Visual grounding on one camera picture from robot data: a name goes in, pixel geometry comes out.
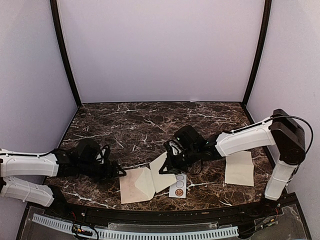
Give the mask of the pink envelope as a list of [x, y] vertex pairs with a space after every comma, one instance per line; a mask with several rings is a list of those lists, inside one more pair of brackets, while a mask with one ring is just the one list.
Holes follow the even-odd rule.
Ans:
[[119, 178], [121, 204], [150, 201], [155, 195], [151, 170], [147, 167], [129, 169]]

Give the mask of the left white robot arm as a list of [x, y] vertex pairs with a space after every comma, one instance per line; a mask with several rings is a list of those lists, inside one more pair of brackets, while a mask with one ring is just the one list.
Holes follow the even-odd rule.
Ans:
[[82, 139], [69, 150], [55, 148], [47, 153], [0, 151], [0, 195], [23, 202], [32, 202], [67, 218], [70, 206], [60, 188], [38, 185], [19, 176], [76, 177], [84, 175], [97, 183], [124, 177], [126, 171], [109, 159], [109, 145], [101, 147], [92, 139]]

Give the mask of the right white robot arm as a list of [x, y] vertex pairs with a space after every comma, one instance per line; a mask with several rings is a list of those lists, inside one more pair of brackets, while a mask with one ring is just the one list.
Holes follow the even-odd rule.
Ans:
[[216, 161], [242, 151], [274, 146], [279, 158], [265, 187], [265, 198], [255, 205], [255, 213], [266, 217], [311, 149], [312, 144], [306, 144], [305, 130], [298, 121], [312, 127], [305, 119], [288, 115], [281, 108], [262, 121], [208, 138], [186, 125], [164, 143], [166, 158], [158, 172], [161, 175], [186, 173], [197, 161]]

